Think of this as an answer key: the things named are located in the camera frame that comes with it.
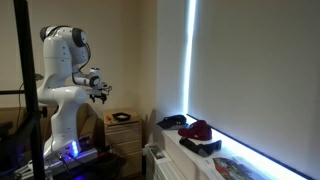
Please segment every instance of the drawer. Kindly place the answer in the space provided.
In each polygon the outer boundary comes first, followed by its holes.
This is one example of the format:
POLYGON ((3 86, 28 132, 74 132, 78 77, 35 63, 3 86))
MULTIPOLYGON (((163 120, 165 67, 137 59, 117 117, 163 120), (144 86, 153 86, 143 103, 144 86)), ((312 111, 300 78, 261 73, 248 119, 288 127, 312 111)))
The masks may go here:
POLYGON ((113 144, 113 152, 119 155, 133 153, 136 151, 141 151, 142 149, 142 141, 130 141, 120 144, 113 144))
POLYGON ((121 155, 127 160, 126 164, 122 167, 120 177, 126 177, 142 172, 142 151, 121 155))
POLYGON ((119 131, 106 131, 106 144, 119 144, 128 141, 141 140, 141 127, 134 126, 131 129, 120 129, 119 131))
POLYGON ((128 131, 128 130, 140 130, 141 131, 141 123, 134 122, 128 124, 121 124, 117 126, 105 126, 105 133, 113 133, 118 131, 128 131))

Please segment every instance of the black stand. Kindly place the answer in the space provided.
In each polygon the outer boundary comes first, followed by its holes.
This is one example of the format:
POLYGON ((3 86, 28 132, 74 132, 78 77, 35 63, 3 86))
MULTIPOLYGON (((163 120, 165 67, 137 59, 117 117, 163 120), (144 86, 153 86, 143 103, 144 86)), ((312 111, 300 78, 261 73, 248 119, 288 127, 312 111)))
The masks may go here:
POLYGON ((34 178, 36 180, 43 180, 45 179, 45 173, 39 122, 41 113, 38 106, 27 1, 14 0, 14 10, 17 23, 21 68, 25 90, 0 91, 0 95, 21 94, 24 92, 27 116, 14 137, 12 137, 10 141, 1 143, 0 148, 2 149, 1 146, 7 148, 18 147, 19 145, 24 144, 27 137, 30 136, 33 167, 34 169, 37 169, 37 171, 34 171, 34 178))

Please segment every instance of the window blind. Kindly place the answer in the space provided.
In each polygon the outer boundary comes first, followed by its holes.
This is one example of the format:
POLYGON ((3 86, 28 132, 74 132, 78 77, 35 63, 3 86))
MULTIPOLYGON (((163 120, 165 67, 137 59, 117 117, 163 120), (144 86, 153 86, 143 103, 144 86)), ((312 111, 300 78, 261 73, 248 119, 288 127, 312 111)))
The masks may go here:
POLYGON ((198 1, 188 114, 320 178, 320 2, 198 1))

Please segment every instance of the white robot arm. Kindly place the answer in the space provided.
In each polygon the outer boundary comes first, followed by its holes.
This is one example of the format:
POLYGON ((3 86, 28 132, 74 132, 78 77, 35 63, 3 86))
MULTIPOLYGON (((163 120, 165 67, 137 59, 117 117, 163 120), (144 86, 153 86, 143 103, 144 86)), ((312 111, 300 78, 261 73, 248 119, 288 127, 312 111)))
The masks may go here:
POLYGON ((51 118, 52 135, 44 146, 45 163, 52 163, 57 160, 57 154, 76 157, 80 153, 76 129, 77 110, 86 101, 87 94, 93 100, 98 97, 104 102, 111 86, 100 81, 98 68, 91 69, 89 74, 81 72, 81 68, 90 59, 87 36, 81 29, 68 26, 46 27, 41 30, 40 37, 44 42, 45 78, 37 90, 38 100, 44 104, 59 106, 58 112, 51 118), (79 86, 65 86, 65 81, 70 76, 76 85, 90 88, 85 90, 79 86))

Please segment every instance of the wire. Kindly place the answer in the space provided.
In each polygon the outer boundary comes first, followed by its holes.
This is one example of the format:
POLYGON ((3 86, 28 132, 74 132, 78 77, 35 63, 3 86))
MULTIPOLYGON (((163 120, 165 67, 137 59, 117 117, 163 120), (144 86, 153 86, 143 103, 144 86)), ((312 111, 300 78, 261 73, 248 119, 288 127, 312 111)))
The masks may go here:
POLYGON ((87 164, 81 162, 80 160, 78 160, 77 158, 75 158, 74 156, 72 156, 70 153, 67 154, 71 159, 73 159, 74 161, 78 162, 79 164, 83 165, 83 166, 88 166, 87 164))
POLYGON ((18 101, 19 101, 19 111, 18 111, 18 117, 17 117, 17 121, 16 121, 17 130, 18 130, 18 125, 19 125, 20 111, 21 111, 20 93, 19 93, 19 95, 18 95, 18 101))
POLYGON ((106 91, 106 95, 109 96, 110 91, 112 90, 112 86, 108 86, 106 89, 104 89, 106 91))
POLYGON ((88 64, 88 62, 90 61, 90 58, 91 58, 91 50, 90 50, 90 46, 88 43, 86 44, 86 47, 87 47, 87 51, 88 51, 88 61, 79 68, 79 72, 81 72, 81 69, 88 64))
POLYGON ((70 27, 70 26, 65 26, 65 25, 56 26, 56 27, 54 27, 53 29, 50 30, 50 32, 48 33, 48 35, 46 36, 46 38, 49 37, 49 36, 54 36, 54 35, 58 32, 58 30, 59 30, 60 28, 62 28, 62 27, 70 27))
POLYGON ((67 171, 67 174, 68 174, 69 178, 70 178, 71 180, 73 180, 72 175, 71 175, 71 173, 70 173, 70 171, 69 171, 68 164, 66 163, 66 161, 64 160, 64 158, 63 158, 61 155, 58 155, 58 154, 57 154, 57 157, 58 157, 58 159, 62 162, 65 170, 67 171))

